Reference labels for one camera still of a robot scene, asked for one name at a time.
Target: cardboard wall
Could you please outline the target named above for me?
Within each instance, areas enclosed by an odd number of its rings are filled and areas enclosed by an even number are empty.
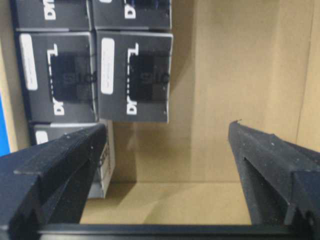
[[[113,182],[238,182],[230,122],[297,141],[314,1],[173,0],[172,9],[170,122],[115,124]]]
[[[314,1],[310,56],[297,144],[320,152],[320,1]]]
[[[30,146],[9,0],[0,1],[0,95],[10,151]]]

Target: product box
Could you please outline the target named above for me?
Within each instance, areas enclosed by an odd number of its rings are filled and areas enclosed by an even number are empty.
[[[28,120],[96,122],[95,36],[89,32],[22,33],[18,38]]]
[[[105,121],[103,123],[107,129],[107,141],[88,198],[104,198],[106,196],[116,165],[113,123],[112,121]],[[97,123],[51,123],[30,125],[31,141],[33,144],[43,144],[58,139],[63,135],[93,127],[96,124]]]
[[[21,32],[91,31],[91,0],[10,0]]]
[[[171,33],[97,32],[99,115],[168,122]]]
[[[171,0],[92,0],[97,30],[169,30]]]

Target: gray box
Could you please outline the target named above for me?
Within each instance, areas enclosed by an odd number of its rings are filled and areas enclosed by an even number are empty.
[[[91,31],[91,0],[10,0],[21,32]]]
[[[93,123],[96,41],[90,32],[19,35],[26,114],[35,123]]]
[[[97,30],[170,30],[171,0],[92,0]]]
[[[98,31],[99,116],[168,122],[171,33]]]
[[[104,198],[106,196],[116,165],[113,123],[112,121],[102,121],[102,123],[106,125],[107,141],[88,195],[90,199]],[[33,144],[43,144],[96,124],[97,123],[51,123],[30,125],[31,139]]]

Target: cardboard floor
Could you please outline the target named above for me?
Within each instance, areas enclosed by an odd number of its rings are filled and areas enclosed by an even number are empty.
[[[240,183],[121,183],[90,200],[81,223],[237,225],[250,217]]]

